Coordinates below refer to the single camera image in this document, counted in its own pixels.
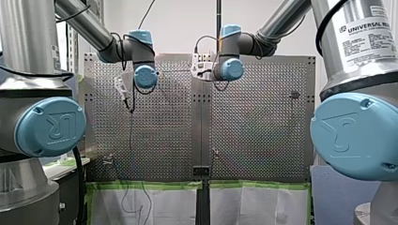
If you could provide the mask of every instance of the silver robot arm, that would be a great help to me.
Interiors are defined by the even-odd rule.
[[[286,0],[255,35],[226,25],[215,78],[241,78],[241,54],[272,56],[310,8],[329,79],[311,123],[314,147],[339,173],[383,181],[371,224],[398,224],[398,55],[382,0]]]
[[[80,0],[55,1],[55,12],[61,18],[76,15],[83,8],[84,4]],[[102,62],[132,61],[135,84],[140,88],[153,88],[156,85],[158,75],[149,31],[130,31],[123,39],[116,40],[90,10],[67,20],[67,23],[98,51]]]
[[[0,221],[6,225],[59,223],[65,205],[38,158],[71,149],[78,156],[75,146],[85,132],[84,110],[64,83],[72,74],[60,68],[55,8],[62,19],[75,15],[68,23],[103,62],[132,61],[138,87],[152,87],[158,78],[148,31],[131,31],[117,42],[90,11],[76,14],[85,8],[78,0],[1,0],[0,67],[8,73],[1,73],[7,78],[0,83]]]

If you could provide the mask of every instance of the blue joint cap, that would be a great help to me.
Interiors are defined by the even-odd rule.
[[[133,30],[129,32],[129,36],[137,38],[145,44],[152,45],[152,35],[147,30]]]
[[[50,97],[24,112],[15,128],[15,143],[29,157],[58,157],[76,146],[85,133],[83,109],[68,97]]]
[[[344,93],[315,111],[311,137],[337,172],[368,181],[398,180],[398,109],[378,97]]]
[[[220,37],[227,38],[238,33],[242,33],[242,27],[236,24],[229,24],[222,27],[222,30],[220,31]]]
[[[228,82],[240,79],[243,72],[244,66],[239,59],[231,58],[222,64],[222,78]]]
[[[134,80],[138,87],[153,88],[158,83],[158,74],[153,67],[143,65],[135,69]]]

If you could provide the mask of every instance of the metal stand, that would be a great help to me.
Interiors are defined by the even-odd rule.
[[[398,183],[383,182],[372,203],[365,203],[356,208],[354,225],[391,224],[398,224]]]
[[[57,225],[58,184],[48,181],[37,158],[0,164],[0,223]]]

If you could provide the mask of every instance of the pegboard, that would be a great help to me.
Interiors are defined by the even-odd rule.
[[[244,78],[218,92],[191,77],[190,54],[158,55],[158,87],[137,94],[131,115],[114,88],[121,66],[87,54],[88,180],[192,180],[199,163],[212,168],[211,179],[306,181],[314,58],[242,60]]]
[[[86,153],[94,159],[88,180],[192,180],[190,66],[186,55],[158,56],[158,86],[136,93],[131,114],[114,88],[120,64],[86,56]]]
[[[211,91],[211,178],[309,181],[315,59],[242,60],[244,77]]]

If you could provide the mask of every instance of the wire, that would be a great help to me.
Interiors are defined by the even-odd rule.
[[[229,82],[226,83],[226,85],[225,85],[224,88],[220,88],[220,87],[216,84],[216,82],[215,82],[215,80],[216,80],[216,74],[214,73],[214,71],[215,71],[214,68],[216,67],[216,61],[217,61],[217,58],[218,58],[219,56],[220,56],[220,53],[218,52],[218,53],[216,54],[216,57],[214,58],[214,61],[213,61],[213,68],[212,68],[211,70],[212,70],[212,74],[213,74],[213,85],[214,85],[214,87],[216,88],[217,91],[223,92],[223,91],[225,91],[226,88],[228,87]]]
[[[152,89],[150,89],[148,92],[142,92],[142,91],[137,87],[137,84],[134,83],[134,87],[135,87],[135,89],[137,90],[137,92],[140,93],[141,95],[144,95],[144,96],[147,96],[147,95],[151,94],[152,92],[154,92],[155,89],[156,89],[156,86],[157,86],[157,85],[155,85],[154,87],[152,87]]]
[[[91,8],[90,5],[86,6],[86,7],[83,8],[82,10],[80,10],[80,11],[78,11],[78,12],[72,14],[71,16],[68,16],[68,17],[65,18],[65,19],[61,19],[61,18],[59,18],[59,17],[56,17],[56,18],[57,18],[56,23],[61,23],[61,22],[65,22],[65,21],[71,20],[71,19],[73,19],[73,18],[79,16],[80,14],[84,13],[84,12],[87,11],[89,8]]]
[[[78,147],[73,148],[73,155],[76,160],[76,168],[77,174],[79,176],[79,207],[78,214],[76,218],[76,224],[83,224],[83,216],[84,216],[84,171],[82,159],[80,157]]]
[[[74,76],[71,72],[60,73],[60,74],[41,74],[41,73],[28,73],[28,72],[20,72],[9,67],[5,67],[0,65],[0,69],[3,69],[5,72],[9,72],[18,76],[22,76],[25,78],[64,78],[62,81],[65,82]]]
[[[149,211],[148,211],[148,214],[146,215],[146,219],[145,219],[145,222],[144,222],[144,225],[146,225],[146,223],[148,222],[150,213],[152,211],[152,200],[150,199],[150,196],[149,196],[148,192],[146,192],[146,189],[145,189],[145,186],[144,186],[144,181],[141,182],[141,185],[143,186],[143,191],[144,191],[145,195],[147,196],[147,198],[149,200]]]
[[[149,5],[149,8],[148,8],[148,10],[146,11],[146,14],[145,14],[144,18],[141,20],[141,23],[140,23],[140,25],[138,26],[138,29],[139,29],[139,30],[141,29],[141,26],[143,26],[144,20],[145,20],[146,16],[148,15],[150,9],[152,9],[152,6],[153,6],[153,4],[155,3],[155,1],[156,1],[156,0],[153,0],[152,3]]]
[[[201,40],[203,40],[204,38],[210,38],[210,39],[213,39],[213,40],[215,40],[215,41],[218,41],[218,40],[217,40],[215,37],[213,37],[213,36],[209,36],[209,35],[201,36],[201,37],[199,37],[199,39],[196,41],[195,48],[194,48],[194,50],[193,50],[194,53],[198,53],[198,45],[199,45],[199,42],[200,42]]]
[[[316,40],[315,40],[315,45],[316,49],[318,50],[319,54],[323,56],[322,53],[322,47],[321,47],[321,41],[322,37],[326,31],[326,28],[328,27],[329,22],[333,18],[334,14],[336,14],[340,8],[349,0],[340,0],[329,12],[326,14],[325,18],[322,20],[321,24],[318,27],[318,31],[316,32]]]
[[[129,135],[129,149],[130,149],[131,152],[132,152],[132,144],[131,143],[132,143],[132,129],[133,129],[132,117],[133,117],[133,113],[134,113],[134,110],[135,110],[135,91],[133,90],[132,93],[133,93],[133,98],[132,98],[133,99],[133,104],[132,104],[133,105],[133,109],[130,111],[130,135]],[[148,214],[146,215],[145,222],[144,222],[144,225],[146,225],[146,223],[147,223],[147,221],[149,219],[150,213],[152,212],[152,199],[150,198],[149,194],[147,193],[147,191],[145,189],[144,181],[141,182],[141,186],[143,187],[144,194],[147,196],[147,198],[149,200],[149,210],[148,210]]]
[[[124,35],[123,38],[124,38],[124,39],[126,39],[126,38],[131,38],[131,39],[133,39],[133,40],[139,42],[140,44],[143,44],[143,45],[146,46],[146,47],[152,52],[152,54],[155,56],[155,51],[153,51],[152,47],[151,47],[150,45],[144,43],[143,41],[141,41],[141,40],[138,39],[137,37],[133,37],[133,36],[130,36],[130,35]]]
[[[117,39],[118,39],[118,41],[120,43],[120,51],[122,53],[119,52],[119,48],[116,48],[116,53],[117,53],[117,56],[119,57],[119,59],[121,61],[122,69],[123,69],[123,71],[125,71],[126,68],[127,68],[127,61],[125,60],[125,57],[124,57],[125,56],[125,49],[124,49],[123,39],[118,33],[111,33],[111,35],[117,36]]]
[[[301,19],[301,21],[298,23],[298,25],[297,25],[293,30],[291,30],[290,32],[288,32],[287,34],[281,35],[281,36],[279,36],[279,37],[267,37],[267,38],[269,38],[269,39],[280,39],[280,38],[287,37],[287,36],[289,36],[289,35],[295,33],[295,31],[297,31],[297,30],[299,29],[299,27],[302,25],[302,23],[304,22],[304,20],[305,20],[305,16],[303,16],[302,19]]]
[[[260,50],[260,55],[256,55],[255,58],[257,60],[262,60],[263,56],[264,56],[264,52],[263,52],[263,48],[262,48],[260,42],[258,41],[258,39],[255,38],[255,36],[251,33],[243,32],[243,34],[246,34],[252,38],[253,42],[257,45],[258,49]]]
[[[218,41],[218,40],[217,40],[215,37],[213,37],[213,36],[205,35],[205,36],[199,37],[199,39],[196,41],[196,45],[195,45],[195,48],[194,48],[194,52],[195,52],[195,53],[198,53],[198,45],[199,45],[199,42],[200,42],[202,39],[204,39],[204,38],[211,38],[211,39],[214,39],[214,40]],[[217,89],[217,91],[223,92],[223,91],[225,91],[226,88],[228,87],[229,82],[226,83],[226,85],[225,85],[224,88],[220,88],[220,87],[216,84],[216,82],[214,82],[214,80],[216,80],[216,75],[215,75],[215,73],[214,73],[214,68],[215,68],[215,66],[216,66],[216,61],[217,61],[217,59],[219,58],[219,56],[220,56],[220,53],[217,52],[216,57],[214,58],[214,61],[213,61],[213,67],[212,67],[212,69],[211,69],[211,72],[212,72],[212,74],[213,74],[213,81],[212,81],[212,82],[213,82],[214,87]]]

